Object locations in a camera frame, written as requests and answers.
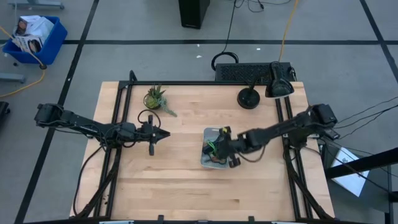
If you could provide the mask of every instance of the wooden tabletop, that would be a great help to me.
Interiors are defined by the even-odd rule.
[[[290,96],[293,114],[308,106],[303,83],[292,83]],[[94,119],[110,123],[118,82],[104,82],[99,93]],[[128,122],[138,124],[137,115],[150,86],[133,86]],[[282,158],[281,138],[273,139],[258,163],[234,169],[215,170],[200,164],[203,130],[230,126],[232,137],[251,128],[266,128],[278,122],[275,100],[265,98],[264,86],[257,86],[261,101],[253,110],[242,109],[236,96],[243,86],[163,86],[169,108],[178,117],[158,110],[162,129],[171,136],[155,145],[155,156],[148,154],[148,143],[123,149],[114,198],[112,219],[156,220],[294,220],[287,171]],[[119,121],[124,95],[122,96]],[[89,140],[84,160],[99,146]],[[308,146],[318,149],[314,140]],[[334,215],[322,162],[317,153],[302,150],[309,191],[329,215]],[[256,158],[259,152],[248,155]],[[80,211],[98,188],[104,152],[89,161],[81,178],[77,200]],[[103,198],[102,214],[107,194]],[[298,190],[301,216],[305,217],[302,194]]]

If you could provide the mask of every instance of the blue bin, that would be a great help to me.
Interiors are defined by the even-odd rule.
[[[60,18],[54,16],[45,16],[45,17],[49,21],[54,23],[54,26],[50,32],[50,35],[45,40],[42,50],[38,53],[35,53],[34,55],[38,59],[40,59],[40,61],[42,61],[44,65],[51,65],[54,62],[58,52],[60,51],[60,48],[68,34],[68,31],[61,24]],[[22,52],[18,46],[12,43],[11,39],[7,41],[2,51],[4,53],[12,55],[20,63],[39,64],[39,62],[35,58],[33,58],[29,53]]]

